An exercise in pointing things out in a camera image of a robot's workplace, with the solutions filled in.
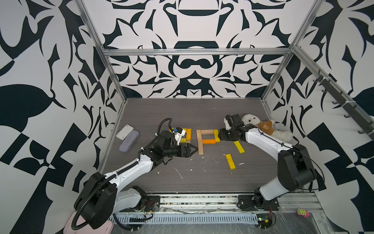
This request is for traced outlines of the yellow block short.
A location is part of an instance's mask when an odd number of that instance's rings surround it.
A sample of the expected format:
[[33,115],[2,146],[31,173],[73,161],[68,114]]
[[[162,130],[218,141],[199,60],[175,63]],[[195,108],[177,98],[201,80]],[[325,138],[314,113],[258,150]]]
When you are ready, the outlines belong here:
[[219,137],[219,130],[215,129],[214,130],[214,137],[215,137],[215,142],[218,143],[220,142],[220,137]]

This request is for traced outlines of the natural wood block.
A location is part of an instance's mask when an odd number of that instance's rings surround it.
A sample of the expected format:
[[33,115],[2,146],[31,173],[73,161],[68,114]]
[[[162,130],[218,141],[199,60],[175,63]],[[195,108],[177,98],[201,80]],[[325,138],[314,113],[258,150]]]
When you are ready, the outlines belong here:
[[201,135],[214,135],[214,130],[201,130]]
[[202,139],[202,132],[200,129],[196,130],[196,134],[197,134],[197,140],[198,142],[202,142],[203,139]]
[[199,155],[204,155],[204,144],[202,141],[198,141],[198,153]]

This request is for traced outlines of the yellow block long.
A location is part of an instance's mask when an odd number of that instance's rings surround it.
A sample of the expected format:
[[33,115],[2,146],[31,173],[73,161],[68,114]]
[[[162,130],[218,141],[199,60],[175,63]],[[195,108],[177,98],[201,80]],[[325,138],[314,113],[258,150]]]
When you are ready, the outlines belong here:
[[231,156],[231,154],[226,154],[226,159],[228,161],[228,164],[229,164],[229,167],[231,170],[235,170],[236,169],[236,166],[235,166],[235,163],[233,161],[233,158]]

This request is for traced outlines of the amber orange block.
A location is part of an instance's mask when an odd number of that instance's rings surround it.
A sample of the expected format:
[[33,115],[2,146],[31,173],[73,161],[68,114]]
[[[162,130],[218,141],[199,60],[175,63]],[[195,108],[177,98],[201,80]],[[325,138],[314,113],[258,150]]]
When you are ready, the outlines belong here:
[[191,134],[192,134],[192,129],[187,129],[187,132],[186,132],[186,140],[187,141],[191,140]]

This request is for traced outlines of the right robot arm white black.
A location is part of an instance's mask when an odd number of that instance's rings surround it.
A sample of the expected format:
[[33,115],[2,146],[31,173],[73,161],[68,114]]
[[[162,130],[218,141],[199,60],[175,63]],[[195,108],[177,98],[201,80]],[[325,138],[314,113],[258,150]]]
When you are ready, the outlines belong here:
[[317,172],[302,145],[291,145],[273,136],[272,126],[261,126],[261,122],[245,120],[238,114],[224,118],[225,128],[219,130],[220,140],[245,141],[257,146],[278,163],[277,176],[255,190],[253,206],[259,208],[278,197],[293,192],[317,178]]

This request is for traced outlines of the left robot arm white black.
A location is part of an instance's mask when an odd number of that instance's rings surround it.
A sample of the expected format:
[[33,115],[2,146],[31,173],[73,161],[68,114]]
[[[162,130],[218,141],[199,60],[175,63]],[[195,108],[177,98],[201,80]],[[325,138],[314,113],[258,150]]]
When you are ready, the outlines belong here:
[[94,173],[84,185],[75,204],[76,211],[72,230],[76,231],[89,225],[92,229],[101,227],[110,216],[125,209],[142,210],[147,201],[147,193],[138,186],[124,190],[131,182],[149,173],[160,164],[167,165],[164,160],[175,157],[190,158],[199,148],[191,143],[181,143],[185,130],[169,127],[161,129],[171,118],[162,120],[158,126],[155,138],[138,151],[135,160],[112,172]]

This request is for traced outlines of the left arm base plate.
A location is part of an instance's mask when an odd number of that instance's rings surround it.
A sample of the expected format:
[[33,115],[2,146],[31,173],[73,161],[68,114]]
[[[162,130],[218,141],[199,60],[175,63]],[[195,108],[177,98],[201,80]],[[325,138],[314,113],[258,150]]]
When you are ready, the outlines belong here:
[[120,212],[158,211],[160,207],[160,200],[160,196],[147,196],[146,198],[141,198],[140,204],[134,208],[123,209]]

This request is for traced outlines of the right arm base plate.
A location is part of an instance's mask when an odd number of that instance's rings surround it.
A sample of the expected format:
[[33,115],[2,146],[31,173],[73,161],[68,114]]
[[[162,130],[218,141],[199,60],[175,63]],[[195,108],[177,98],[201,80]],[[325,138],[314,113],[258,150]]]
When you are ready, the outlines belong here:
[[265,200],[261,194],[239,195],[237,207],[242,211],[278,211],[277,199]]

